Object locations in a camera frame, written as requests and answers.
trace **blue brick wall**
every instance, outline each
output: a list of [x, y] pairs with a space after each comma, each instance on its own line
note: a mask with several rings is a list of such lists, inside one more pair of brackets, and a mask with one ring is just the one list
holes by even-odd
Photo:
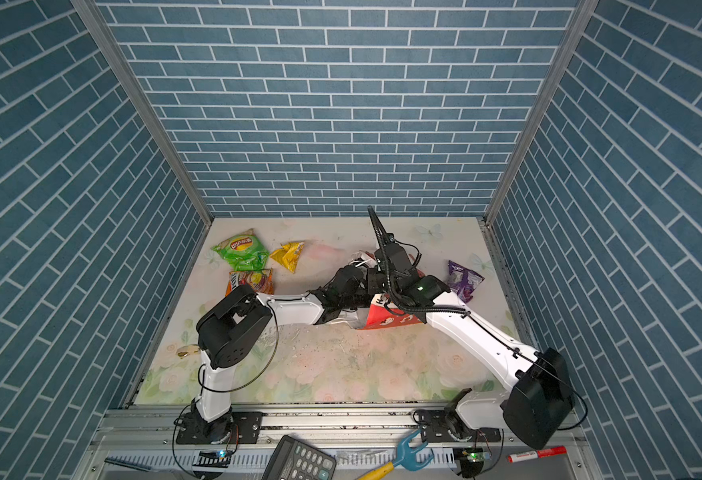
[[466, 216], [577, 0], [222, 3], [98, 2], [216, 216]]
[[68, 0], [0, 2], [0, 478], [73, 473], [201, 231]]
[[702, 0], [601, 0], [497, 232], [607, 478], [702, 478]]

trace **orange snack bag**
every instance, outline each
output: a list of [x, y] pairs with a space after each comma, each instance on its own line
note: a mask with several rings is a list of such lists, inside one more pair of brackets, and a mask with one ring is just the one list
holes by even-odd
[[231, 278], [226, 286], [226, 295], [231, 293], [231, 290], [239, 285], [249, 285], [256, 292], [273, 294], [273, 270], [266, 268], [265, 270], [255, 270], [253, 272], [231, 272]]

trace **floral tabletop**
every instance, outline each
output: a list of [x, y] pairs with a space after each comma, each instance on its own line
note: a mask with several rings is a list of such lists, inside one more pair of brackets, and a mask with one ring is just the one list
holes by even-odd
[[[397, 240], [417, 245], [419, 268], [446, 280], [447, 260], [485, 277], [469, 306], [510, 336], [509, 307], [474, 218], [384, 218]], [[295, 274], [273, 260], [277, 294], [303, 293], [329, 280], [359, 250], [374, 251], [367, 218], [216, 219], [193, 267], [143, 384], [137, 404], [185, 404], [199, 392], [196, 322], [226, 292], [231, 268], [211, 250], [222, 240], [255, 229], [270, 250], [305, 240]], [[276, 341], [271, 323], [237, 366], [234, 385], [252, 379]], [[277, 354], [260, 379], [231, 395], [235, 403], [385, 402], [451, 399], [466, 387], [500, 389], [481, 362], [446, 334], [423, 324], [353, 330], [346, 324], [279, 327]]]

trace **green lay's chip bag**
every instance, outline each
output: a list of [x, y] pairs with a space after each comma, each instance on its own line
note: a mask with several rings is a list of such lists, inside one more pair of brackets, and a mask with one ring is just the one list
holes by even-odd
[[237, 271], [262, 270], [268, 260], [268, 250], [260, 243], [254, 230], [249, 229], [239, 235], [220, 242], [212, 247]]

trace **purple snack bag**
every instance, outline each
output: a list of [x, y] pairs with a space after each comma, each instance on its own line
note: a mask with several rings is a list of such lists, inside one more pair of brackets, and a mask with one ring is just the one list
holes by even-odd
[[458, 294], [463, 302], [470, 302], [472, 293], [476, 290], [476, 287], [485, 279], [484, 276], [477, 274], [474, 270], [470, 270], [456, 264], [452, 260], [447, 260], [447, 267], [449, 269], [449, 276], [447, 278], [447, 285], [450, 289]]

